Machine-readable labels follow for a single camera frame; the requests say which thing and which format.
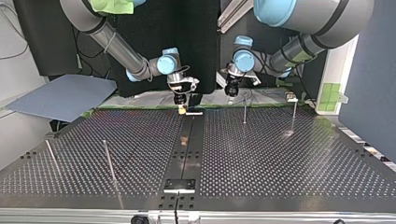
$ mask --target gray sheet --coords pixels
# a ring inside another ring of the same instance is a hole
[[[111,80],[65,75],[7,107],[24,114],[71,122],[101,104],[115,89],[116,84]]]

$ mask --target wall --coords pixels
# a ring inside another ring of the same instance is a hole
[[[396,161],[396,1],[376,0],[361,32],[346,86],[340,121],[389,159]]]
[[[3,2],[13,6],[12,0]],[[21,31],[18,18],[0,7]],[[10,27],[0,12],[0,58],[15,55],[25,49],[26,42]],[[30,50],[19,57],[0,60],[0,169],[15,161],[23,152],[43,141],[50,131],[47,119],[12,113],[4,106],[17,97],[45,84],[38,74]]]

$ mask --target green cloth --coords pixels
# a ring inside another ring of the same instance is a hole
[[[91,0],[95,12],[134,14],[133,0]]]

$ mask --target blue panel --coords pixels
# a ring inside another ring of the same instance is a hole
[[[375,1],[368,27],[361,33],[340,121],[390,160],[396,161],[395,0]]]
[[[257,20],[279,27],[290,18],[297,0],[254,0],[254,14]]]
[[[96,77],[65,75],[22,96],[7,107],[24,114],[72,122],[101,104],[116,83]]]

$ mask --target metal bracket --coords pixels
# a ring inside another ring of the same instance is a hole
[[[167,179],[164,193],[191,194],[195,192],[194,179]]]
[[[254,0],[233,0],[218,20],[219,31],[223,34],[233,27],[254,6]]]

